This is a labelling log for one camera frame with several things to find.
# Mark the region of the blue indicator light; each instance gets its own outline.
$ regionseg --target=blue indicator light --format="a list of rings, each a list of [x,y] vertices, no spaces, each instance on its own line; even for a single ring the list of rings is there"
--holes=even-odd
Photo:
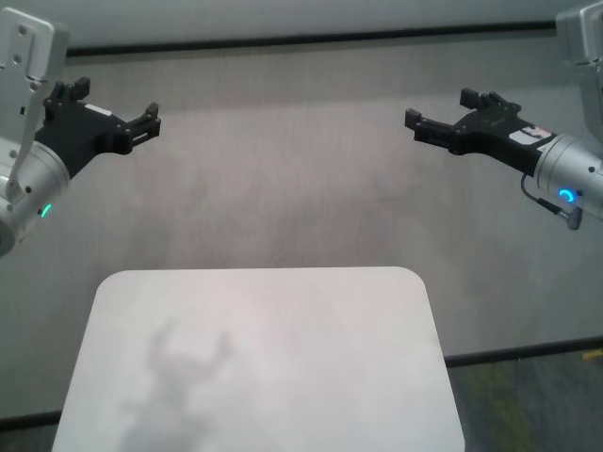
[[[44,210],[41,211],[40,217],[41,218],[46,217],[52,209],[53,209],[53,204],[48,204],[46,207],[44,207]]]
[[[576,199],[576,195],[572,191],[566,190],[565,188],[559,190],[559,196],[564,198],[567,202],[574,202]]]

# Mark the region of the sticker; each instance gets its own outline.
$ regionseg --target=sticker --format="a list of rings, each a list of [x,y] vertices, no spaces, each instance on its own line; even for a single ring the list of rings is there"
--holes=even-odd
[[[105,116],[111,116],[113,114],[109,110],[105,110],[104,108],[101,108],[100,106],[96,106],[96,105],[92,105],[92,104],[86,104],[86,108],[88,110],[95,111],[95,112],[100,113],[101,115],[105,115]]]
[[[513,132],[509,135],[509,138],[519,144],[534,144],[543,139],[549,138],[552,134],[545,129],[540,127],[524,127],[517,132]]]

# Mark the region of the gray wall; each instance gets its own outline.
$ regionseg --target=gray wall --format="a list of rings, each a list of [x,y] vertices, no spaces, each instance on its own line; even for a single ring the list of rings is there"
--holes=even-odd
[[[61,407],[94,291],[124,269],[405,266],[447,355],[603,332],[603,225],[571,233],[518,173],[401,125],[458,120],[471,87],[586,137],[551,36],[69,61],[84,74],[125,117],[158,101],[162,135],[95,160],[0,260],[0,417]]]
[[[62,21],[72,45],[240,40],[553,21],[588,0],[0,0]]]

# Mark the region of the gray backdrop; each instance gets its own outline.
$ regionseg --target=gray backdrop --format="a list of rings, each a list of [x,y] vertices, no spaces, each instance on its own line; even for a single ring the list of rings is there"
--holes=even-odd
[[[407,107],[458,120],[471,87],[586,137],[551,36],[71,59],[84,74],[126,118],[159,102],[162,134],[95,160],[0,260],[0,417],[61,407],[94,291],[125,269],[405,266],[446,355],[603,332],[603,225],[569,232],[520,174],[402,127]]]

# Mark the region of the metal bracket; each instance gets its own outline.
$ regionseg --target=metal bracket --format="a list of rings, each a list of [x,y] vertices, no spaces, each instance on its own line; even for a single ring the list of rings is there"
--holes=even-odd
[[[603,2],[558,14],[557,37],[563,59],[579,71],[586,125],[603,143]]]
[[[0,11],[0,197],[11,202],[22,195],[16,174],[68,42],[67,31],[55,24],[13,8]]]

